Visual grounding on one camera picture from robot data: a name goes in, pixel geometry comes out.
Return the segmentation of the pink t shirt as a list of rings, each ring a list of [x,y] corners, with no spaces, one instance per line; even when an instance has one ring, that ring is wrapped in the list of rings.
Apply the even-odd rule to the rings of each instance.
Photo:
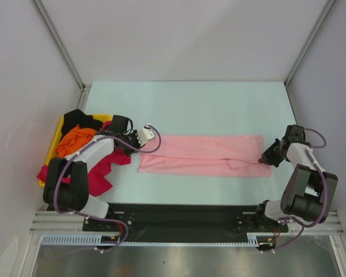
[[[263,137],[162,135],[160,148],[142,154],[138,171],[151,174],[204,177],[270,177],[260,163]]]

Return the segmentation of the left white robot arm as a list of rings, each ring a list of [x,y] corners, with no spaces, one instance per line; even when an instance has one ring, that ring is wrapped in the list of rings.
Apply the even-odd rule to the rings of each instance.
[[[116,217],[110,213],[109,203],[97,199],[90,191],[98,187],[110,189],[103,179],[111,172],[113,163],[131,163],[131,154],[142,148],[138,132],[130,118],[115,115],[105,128],[69,158],[54,157],[48,165],[43,200],[59,213],[75,212],[96,219],[105,231],[111,230]]]

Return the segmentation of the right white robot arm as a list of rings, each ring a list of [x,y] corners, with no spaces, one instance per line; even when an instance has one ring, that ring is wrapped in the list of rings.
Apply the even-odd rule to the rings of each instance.
[[[314,156],[315,149],[326,145],[320,132],[288,125],[282,139],[275,139],[263,152],[260,163],[279,167],[286,161],[294,170],[279,200],[258,205],[254,217],[258,230],[269,231],[291,222],[312,228],[326,220],[338,184],[337,175],[327,172]]]

